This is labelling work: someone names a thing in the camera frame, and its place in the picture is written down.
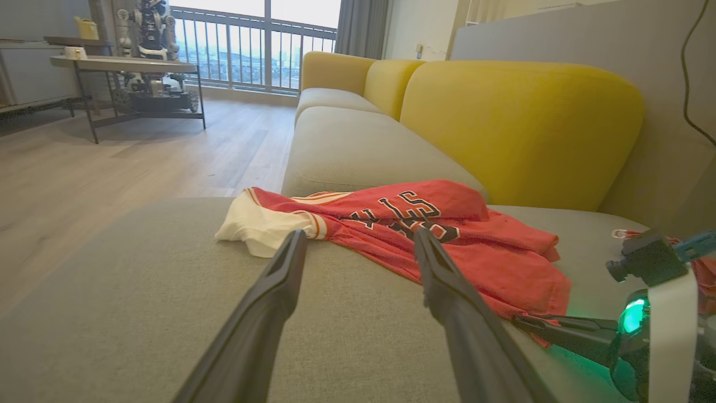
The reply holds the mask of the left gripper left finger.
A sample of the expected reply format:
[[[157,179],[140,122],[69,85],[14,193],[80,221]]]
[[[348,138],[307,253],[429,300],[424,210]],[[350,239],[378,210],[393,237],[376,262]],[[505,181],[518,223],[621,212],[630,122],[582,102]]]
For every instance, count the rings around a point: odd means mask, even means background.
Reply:
[[[178,391],[176,402],[265,402],[301,290],[308,238],[290,232]]]

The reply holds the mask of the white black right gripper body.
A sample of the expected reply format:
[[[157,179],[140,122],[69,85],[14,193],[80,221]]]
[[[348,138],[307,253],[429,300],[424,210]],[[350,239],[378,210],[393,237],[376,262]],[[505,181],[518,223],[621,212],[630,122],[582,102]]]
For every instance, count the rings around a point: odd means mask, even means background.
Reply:
[[[714,401],[714,318],[698,313],[691,269],[627,298],[609,373],[629,401]]]

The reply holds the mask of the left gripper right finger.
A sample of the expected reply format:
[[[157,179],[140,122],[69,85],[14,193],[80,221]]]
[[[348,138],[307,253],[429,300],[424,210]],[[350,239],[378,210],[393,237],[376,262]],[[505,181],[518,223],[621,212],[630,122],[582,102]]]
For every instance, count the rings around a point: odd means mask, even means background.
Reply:
[[[555,402],[500,317],[424,227],[414,233],[414,256],[424,304],[445,330],[461,401]]]

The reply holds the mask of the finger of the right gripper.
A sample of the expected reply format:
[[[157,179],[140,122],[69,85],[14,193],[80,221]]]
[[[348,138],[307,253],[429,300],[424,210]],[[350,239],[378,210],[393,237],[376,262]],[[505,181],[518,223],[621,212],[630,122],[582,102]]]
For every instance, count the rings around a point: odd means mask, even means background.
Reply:
[[[616,320],[558,315],[515,316],[514,325],[535,334],[576,331],[580,334],[602,334],[602,332],[606,332],[613,336],[618,329]]]
[[[610,367],[615,362],[615,331],[547,331],[545,339],[596,364]]]

